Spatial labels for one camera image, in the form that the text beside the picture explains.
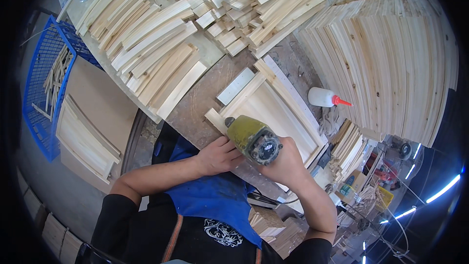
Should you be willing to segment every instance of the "red nozzle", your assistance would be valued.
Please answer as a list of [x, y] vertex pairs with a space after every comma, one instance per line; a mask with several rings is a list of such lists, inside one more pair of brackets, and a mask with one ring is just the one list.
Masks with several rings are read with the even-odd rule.
[[346, 102], [346, 101], [341, 100], [341, 98], [340, 98], [339, 96], [337, 96], [337, 95], [332, 96], [332, 103], [333, 103], [334, 105], [337, 105], [337, 104], [344, 104], [344, 105], [348, 105], [348, 106], [353, 106], [352, 103], [348, 103], [348, 102]]

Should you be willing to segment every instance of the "white plastic bottle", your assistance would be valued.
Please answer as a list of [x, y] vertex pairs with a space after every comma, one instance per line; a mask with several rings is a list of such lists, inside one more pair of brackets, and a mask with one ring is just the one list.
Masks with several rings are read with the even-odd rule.
[[333, 91], [318, 87], [312, 87], [309, 89], [308, 101], [311, 105], [322, 107], [333, 107], [337, 104], [353, 106], [353, 104], [341, 100]]

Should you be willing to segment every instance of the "blue plastic crate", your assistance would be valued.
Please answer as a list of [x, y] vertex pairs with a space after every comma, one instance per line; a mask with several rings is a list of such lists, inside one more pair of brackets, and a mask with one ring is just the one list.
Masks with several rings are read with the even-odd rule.
[[[52, 122], [50, 122], [48, 118], [37, 112], [31, 104], [34, 103], [39, 106], [39, 108], [45, 108], [46, 95], [42, 86], [54, 61], [65, 44], [73, 54], [73, 58], [62, 81], [57, 104], [54, 108], [54, 116]], [[70, 68], [73, 66], [76, 56], [78, 55], [102, 69], [85, 43], [83, 43], [83, 40], [75, 34], [73, 25], [63, 21], [58, 24], [51, 15], [39, 38], [38, 45], [36, 46], [31, 60], [28, 78], [26, 79], [22, 109], [24, 119], [26, 120], [31, 134], [49, 162], [52, 162], [60, 153], [59, 141], [55, 136], [55, 131], [63, 97], [65, 95], [65, 89], [67, 87], [68, 76], [70, 75]]]

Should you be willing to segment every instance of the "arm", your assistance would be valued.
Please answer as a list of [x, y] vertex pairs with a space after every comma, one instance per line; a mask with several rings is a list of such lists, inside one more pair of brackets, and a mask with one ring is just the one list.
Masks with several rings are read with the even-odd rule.
[[271, 180], [289, 187], [300, 199], [309, 225], [304, 241], [322, 238], [332, 243], [337, 229], [334, 203], [303, 166], [295, 141], [290, 137], [280, 138], [280, 141], [283, 149], [278, 157], [268, 166], [259, 165], [259, 171]]
[[139, 206], [144, 196], [166, 191], [202, 176], [230, 171], [243, 160], [233, 142], [220, 137], [195, 156], [141, 167], [124, 174], [115, 181], [110, 194], [126, 196]]

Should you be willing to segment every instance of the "orange strap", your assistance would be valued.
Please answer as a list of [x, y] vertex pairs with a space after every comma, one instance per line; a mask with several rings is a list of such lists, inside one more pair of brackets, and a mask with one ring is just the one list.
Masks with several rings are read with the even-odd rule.
[[[174, 247], [176, 246], [177, 238], [179, 237], [179, 232], [181, 232], [182, 227], [182, 219], [183, 216], [181, 214], [177, 215], [176, 226], [174, 227], [173, 234], [169, 239], [169, 243], [166, 246], [165, 254], [163, 255], [163, 259], [161, 263], [168, 262], [171, 260], [171, 256], [173, 255]], [[260, 249], [256, 250], [256, 264], [261, 264], [262, 262], [262, 251]]]
[[165, 254], [163, 255], [163, 259], [161, 263], [168, 262], [171, 260], [171, 256], [173, 255], [174, 247], [176, 246], [177, 238], [179, 237], [179, 232], [181, 231], [182, 226], [182, 219], [183, 216], [181, 214], [177, 215], [176, 226], [174, 227], [173, 234], [171, 238], [169, 238], [169, 243], [166, 246]]

